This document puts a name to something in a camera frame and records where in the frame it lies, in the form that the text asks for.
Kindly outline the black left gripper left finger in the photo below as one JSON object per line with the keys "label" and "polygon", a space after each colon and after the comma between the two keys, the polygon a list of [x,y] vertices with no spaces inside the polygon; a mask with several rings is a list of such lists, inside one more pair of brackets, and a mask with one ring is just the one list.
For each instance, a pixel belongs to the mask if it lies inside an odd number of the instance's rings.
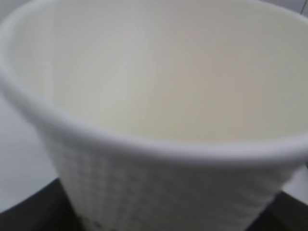
{"label": "black left gripper left finger", "polygon": [[58,179],[18,205],[1,212],[2,231],[82,231]]}

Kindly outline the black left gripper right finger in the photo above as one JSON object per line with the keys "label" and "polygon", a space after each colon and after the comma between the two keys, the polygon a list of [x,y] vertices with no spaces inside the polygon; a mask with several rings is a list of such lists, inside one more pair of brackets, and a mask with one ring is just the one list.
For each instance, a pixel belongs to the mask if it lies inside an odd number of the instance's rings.
{"label": "black left gripper right finger", "polygon": [[307,231],[308,206],[281,192],[247,230]]}

